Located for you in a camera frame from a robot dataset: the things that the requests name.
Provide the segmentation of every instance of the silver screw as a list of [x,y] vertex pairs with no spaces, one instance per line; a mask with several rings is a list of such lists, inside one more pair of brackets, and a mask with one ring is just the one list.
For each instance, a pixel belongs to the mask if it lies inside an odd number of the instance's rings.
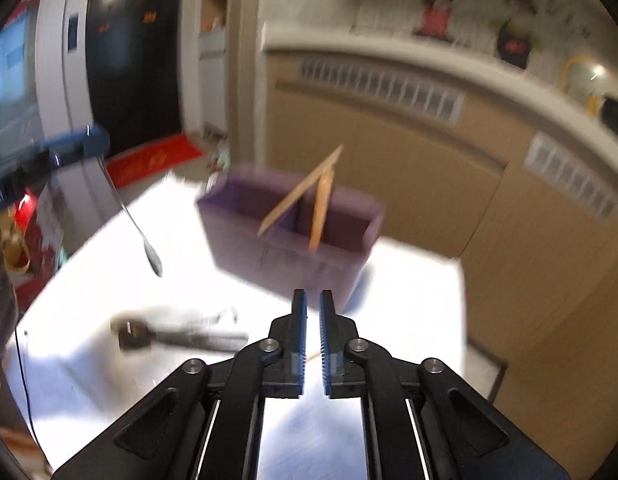
[[280,343],[276,339],[266,338],[260,341],[260,349],[265,352],[275,352],[280,348]]
[[439,374],[442,370],[445,369],[445,365],[442,363],[440,359],[434,359],[433,357],[429,359],[425,359],[422,363],[430,374]]
[[364,352],[369,348],[369,342],[358,337],[349,341],[349,348],[355,352]]
[[203,366],[204,363],[200,359],[189,359],[182,365],[182,369],[188,374],[198,374]]

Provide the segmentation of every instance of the metal spoon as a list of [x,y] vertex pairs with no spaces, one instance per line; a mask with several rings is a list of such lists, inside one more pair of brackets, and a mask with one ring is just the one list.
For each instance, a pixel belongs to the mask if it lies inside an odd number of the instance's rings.
[[129,216],[129,219],[134,223],[134,226],[137,229],[137,231],[140,233],[140,236],[142,237],[142,241],[144,242],[144,252],[147,255],[147,259],[149,260],[151,269],[153,269],[153,272],[156,273],[156,276],[161,278],[163,276],[163,263],[160,260],[158,253],[153,248],[153,246],[149,243],[149,240],[147,240],[147,237],[144,236],[144,233],[140,230],[140,227],[138,227],[138,224],[135,223],[134,218],[131,216],[131,213],[129,213],[129,209],[127,209],[126,205],[124,205],[124,202],[122,202],[122,199],[120,198],[120,195],[118,194],[118,190],[116,189],[116,186],[111,180],[111,176],[108,174],[104,160],[102,159],[101,156],[98,158],[98,164],[100,165],[100,170],[102,170],[102,173],[106,177],[106,181],[108,182],[109,187],[111,188],[111,192],[116,197],[116,200],[118,201],[119,205],[124,210],[126,215]]

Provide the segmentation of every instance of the white countertop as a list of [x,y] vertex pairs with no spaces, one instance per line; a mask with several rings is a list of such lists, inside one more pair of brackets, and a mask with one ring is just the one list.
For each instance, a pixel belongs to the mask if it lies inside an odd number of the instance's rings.
[[309,51],[375,57],[423,67],[496,92],[556,124],[618,174],[618,137],[556,88],[502,61],[464,47],[345,28],[266,22],[263,52]]
[[[251,343],[267,336],[272,319],[291,310],[291,300],[215,268],[197,194],[197,187],[167,178],[129,206],[160,255],[162,278],[151,271],[142,240],[121,213],[53,277],[18,325],[36,434],[54,468],[186,359],[211,364],[230,357],[162,346],[122,354],[108,328],[112,316],[132,312],[156,327],[182,326],[233,306]],[[380,238],[345,315],[356,320],[362,337],[394,357],[418,363],[437,357],[464,373],[458,260]],[[318,315],[310,311],[307,356],[319,349]],[[26,420],[13,338],[3,366]],[[265,403],[259,478],[366,477],[361,424],[358,399],[325,397],[320,358],[312,360],[300,400]]]

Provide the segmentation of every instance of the wooden stick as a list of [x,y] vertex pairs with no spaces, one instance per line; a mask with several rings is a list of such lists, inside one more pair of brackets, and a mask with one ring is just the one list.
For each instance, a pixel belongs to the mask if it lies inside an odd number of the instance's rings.
[[311,238],[309,238],[309,250],[315,253],[323,237],[324,221],[327,218],[329,207],[329,197],[333,185],[333,166],[324,170],[318,181],[318,188],[315,192],[315,203],[313,204],[313,223],[311,224]]
[[291,190],[291,192],[282,199],[278,205],[273,208],[270,213],[262,219],[260,223],[260,229],[258,229],[258,236],[263,234],[271,225],[280,218],[287,209],[289,209],[295,202],[297,202],[302,195],[322,176],[324,170],[332,167],[339,159],[340,153],[342,153],[343,145],[338,146],[334,152],[325,158],[318,166],[309,173],[302,181]]

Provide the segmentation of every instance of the ventilation grille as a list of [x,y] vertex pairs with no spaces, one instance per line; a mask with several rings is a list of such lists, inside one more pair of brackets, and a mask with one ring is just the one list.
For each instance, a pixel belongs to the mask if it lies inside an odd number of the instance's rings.
[[465,98],[462,92],[429,81],[329,60],[305,59],[300,75],[305,80],[371,94],[451,124],[458,120]]
[[610,216],[618,205],[617,197],[589,168],[545,134],[539,133],[532,140],[525,167],[599,218]]

